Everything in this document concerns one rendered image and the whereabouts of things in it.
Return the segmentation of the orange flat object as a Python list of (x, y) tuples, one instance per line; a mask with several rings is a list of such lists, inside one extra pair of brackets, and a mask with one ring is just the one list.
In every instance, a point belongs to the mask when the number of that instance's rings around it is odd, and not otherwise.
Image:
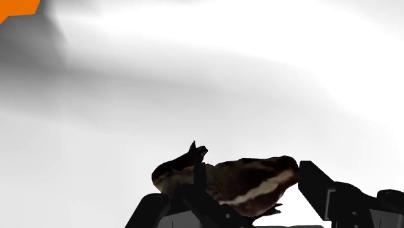
[(36, 13), (41, 0), (0, 0), (0, 25), (12, 16), (27, 16)]

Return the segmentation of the brown striped animal figure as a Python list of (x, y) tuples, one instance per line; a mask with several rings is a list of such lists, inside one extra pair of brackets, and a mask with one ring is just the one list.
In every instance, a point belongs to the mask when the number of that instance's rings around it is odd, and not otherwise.
[[(194, 183), (196, 166), (209, 149), (192, 142), (188, 150), (154, 168), (153, 186), (172, 197), (184, 185)], [(214, 165), (205, 164), (205, 193), (219, 205), (228, 205), (250, 223), (280, 214), (279, 200), (300, 181), (300, 167), (289, 155), (266, 158), (242, 157)]]

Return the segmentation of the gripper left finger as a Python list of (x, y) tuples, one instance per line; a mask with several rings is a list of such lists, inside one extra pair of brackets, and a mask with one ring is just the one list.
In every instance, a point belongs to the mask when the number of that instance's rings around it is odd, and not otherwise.
[(216, 202), (206, 189), (206, 164), (199, 163), (192, 184), (180, 187), (172, 197), (145, 195), (124, 228), (254, 228), (232, 207)]

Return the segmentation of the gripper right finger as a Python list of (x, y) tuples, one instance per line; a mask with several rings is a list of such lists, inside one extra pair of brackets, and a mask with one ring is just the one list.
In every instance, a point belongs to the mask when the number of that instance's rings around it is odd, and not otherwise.
[(404, 192), (381, 189), (375, 196), (334, 181), (312, 161), (301, 161), (298, 189), (331, 228), (404, 228)]

